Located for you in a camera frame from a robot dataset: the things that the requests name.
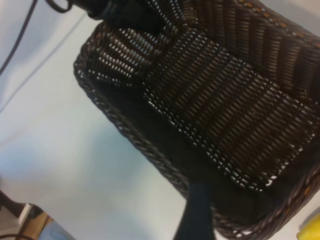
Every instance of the white table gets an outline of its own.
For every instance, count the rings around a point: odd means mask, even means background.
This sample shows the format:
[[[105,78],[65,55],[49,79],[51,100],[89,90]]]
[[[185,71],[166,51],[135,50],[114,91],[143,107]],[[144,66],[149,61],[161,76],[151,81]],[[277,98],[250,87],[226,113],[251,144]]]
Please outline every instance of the white table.
[[[320,36],[318,0],[264,2]],[[0,64],[30,3],[0,1]],[[43,208],[77,240],[171,240],[185,200],[74,78],[73,62],[95,25],[79,9],[61,15],[39,1],[0,78],[0,188]],[[319,202],[320,192],[272,240],[295,239]]]

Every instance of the yellow object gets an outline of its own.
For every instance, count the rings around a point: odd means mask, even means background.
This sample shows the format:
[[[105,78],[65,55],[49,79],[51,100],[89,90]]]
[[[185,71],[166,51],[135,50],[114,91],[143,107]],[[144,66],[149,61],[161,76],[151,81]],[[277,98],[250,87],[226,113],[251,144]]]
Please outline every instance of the yellow object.
[[[298,240],[320,240],[320,214],[312,218],[296,237]]]

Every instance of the woven texture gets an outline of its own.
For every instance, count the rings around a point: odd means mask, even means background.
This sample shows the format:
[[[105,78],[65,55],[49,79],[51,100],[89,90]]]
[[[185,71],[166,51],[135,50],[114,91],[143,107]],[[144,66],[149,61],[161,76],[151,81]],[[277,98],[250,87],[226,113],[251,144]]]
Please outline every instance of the woven texture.
[[[270,238],[320,188],[320,40],[255,0],[148,4],[163,31],[102,22],[80,86],[184,196],[212,182],[222,235]]]

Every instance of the brown wicker basket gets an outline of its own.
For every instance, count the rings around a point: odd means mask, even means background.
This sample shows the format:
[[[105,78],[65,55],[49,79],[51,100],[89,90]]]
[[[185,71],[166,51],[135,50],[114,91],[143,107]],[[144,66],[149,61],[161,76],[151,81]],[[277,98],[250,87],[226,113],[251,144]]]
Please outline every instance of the brown wicker basket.
[[[320,188],[320,40],[257,0],[149,0],[159,35],[100,23],[74,64],[94,104],[214,227],[266,240]]]

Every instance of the woven basket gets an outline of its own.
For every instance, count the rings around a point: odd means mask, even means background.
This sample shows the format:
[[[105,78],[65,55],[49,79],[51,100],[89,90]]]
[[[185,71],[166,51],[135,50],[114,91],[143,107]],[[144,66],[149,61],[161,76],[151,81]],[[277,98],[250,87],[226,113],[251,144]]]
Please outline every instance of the woven basket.
[[[79,85],[214,227],[266,240],[320,188],[320,40],[257,0],[149,0],[159,35],[100,23]]]

